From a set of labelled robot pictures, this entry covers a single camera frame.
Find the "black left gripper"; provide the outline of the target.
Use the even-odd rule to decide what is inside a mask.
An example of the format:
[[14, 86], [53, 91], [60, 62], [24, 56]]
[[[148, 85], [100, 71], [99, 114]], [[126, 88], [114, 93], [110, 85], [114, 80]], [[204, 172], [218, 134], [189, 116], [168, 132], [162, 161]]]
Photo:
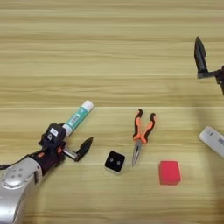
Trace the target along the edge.
[[39, 164], [43, 175], [46, 175], [53, 167], [63, 162], [65, 156], [78, 162], [88, 153], [94, 139], [91, 136], [74, 152], [66, 149], [64, 138], [65, 135], [54, 136], [53, 134], [43, 134], [38, 143], [41, 146], [41, 150], [33, 152], [30, 155]]

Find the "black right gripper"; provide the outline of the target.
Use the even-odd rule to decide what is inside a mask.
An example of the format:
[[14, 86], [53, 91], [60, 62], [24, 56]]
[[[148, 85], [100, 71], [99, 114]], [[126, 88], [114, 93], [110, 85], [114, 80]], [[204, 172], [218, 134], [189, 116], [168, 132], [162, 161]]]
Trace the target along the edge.
[[196, 62], [196, 66], [198, 68], [198, 78], [212, 78], [216, 79], [216, 82], [221, 87], [221, 91], [224, 94], [224, 66], [222, 69], [218, 69], [212, 72], [207, 71], [207, 63], [206, 63], [206, 50], [205, 47], [199, 37], [195, 39], [194, 44], [194, 58]]

